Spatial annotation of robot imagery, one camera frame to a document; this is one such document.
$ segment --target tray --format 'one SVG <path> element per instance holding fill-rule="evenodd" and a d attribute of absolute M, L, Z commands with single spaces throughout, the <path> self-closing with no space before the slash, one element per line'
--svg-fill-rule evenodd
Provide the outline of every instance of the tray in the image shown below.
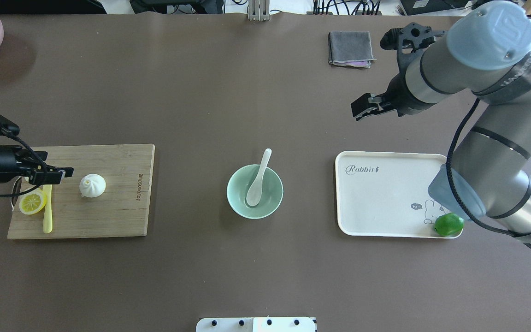
<path fill-rule="evenodd" d="M 434 230 L 449 212 L 427 193 L 439 154 L 344 151 L 335 158 L 337 224 L 347 235 L 454 239 Z"/>
<path fill-rule="evenodd" d="M 53 185 L 53 231 L 42 232 L 43 212 L 12 213 L 8 239 L 145 236 L 153 180 L 153 144 L 34 147 L 47 151 L 47 162 L 73 167 L 70 178 Z M 87 174 L 106 180 L 106 191 L 82 197 L 79 183 Z M 32 187 L 22 181 L 22 190 Z"/>

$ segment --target wooden cutting board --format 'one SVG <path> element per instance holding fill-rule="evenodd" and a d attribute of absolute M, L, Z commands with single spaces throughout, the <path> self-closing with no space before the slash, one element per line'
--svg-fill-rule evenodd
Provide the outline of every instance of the wooden cutting board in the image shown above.
<path fill-rule="evenodd" d="M 154 145 L 34 147 L 47 151 L 46 163 L 73 167 L 73 176 L 53 185 L 53 231 L 42 232 L 44 209 L 31 216 L 14 208 L 8 239 L 145 236 L 149 220 Z M 99 197 L 82 197 L 79 183 L 87 174 L 106 180 Z M 31 187 L 22 181 L 22 190 Z"/>

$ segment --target lemon half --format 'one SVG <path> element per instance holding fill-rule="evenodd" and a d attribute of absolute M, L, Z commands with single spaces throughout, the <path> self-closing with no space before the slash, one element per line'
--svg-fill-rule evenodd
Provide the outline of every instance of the lemon half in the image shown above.
<path fill-rule="evenodd" d="M 36 189 L 19 197 L 19 210 L 24 214 L 38 213 L 46 205 L 47 196 L 44 191 Z"/>

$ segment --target white bracket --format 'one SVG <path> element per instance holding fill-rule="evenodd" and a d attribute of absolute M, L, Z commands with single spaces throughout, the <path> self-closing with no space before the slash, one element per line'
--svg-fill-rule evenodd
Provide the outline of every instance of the white bracket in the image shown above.
<path fill-rule="evenodd" d="M 317 332 L 311 317 L 236 317 L 201 319 L 196 332 Z"/>
<path fill-rule="evenodd" d="M 270 0 L 248 0 L 247 17 L 249 21 L 270 20 Z"/>

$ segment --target cloth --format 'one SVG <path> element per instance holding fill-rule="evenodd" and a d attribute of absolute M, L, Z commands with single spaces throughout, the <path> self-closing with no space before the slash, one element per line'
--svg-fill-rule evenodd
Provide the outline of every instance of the cloth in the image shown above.
<path fill-rule="evenodd" d="M 373 60 L 370 32 L 329 32 L 330 65 L 370 68 Z"/>

